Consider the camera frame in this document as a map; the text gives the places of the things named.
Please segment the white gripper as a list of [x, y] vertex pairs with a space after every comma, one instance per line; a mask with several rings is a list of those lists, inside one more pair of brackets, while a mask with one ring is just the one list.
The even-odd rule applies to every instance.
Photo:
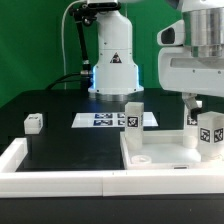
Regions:
[[182, 94], [185, 126], [196, 126], [202, 111], [196, 94], [224, 97], [224, 57], [193, 58], [184, 47], [162, 48], [158, 55], [158, 76], [164, 90], [185, 92]]

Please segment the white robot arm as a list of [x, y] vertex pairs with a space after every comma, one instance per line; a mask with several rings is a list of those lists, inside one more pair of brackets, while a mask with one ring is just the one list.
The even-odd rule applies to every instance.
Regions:
[[[99, 23], [99, 59], [93, 69], [93, 95], [139, 92], [132, 56], [132, 27], [119, 13], [129, 0], [87, 0]], [[182, 19], [157, 34], [158, 77], [163, 89], [182, 94], [190, 117], [201, 112], [197, 95], [224, 97], [224, 0], [165, 0]]]

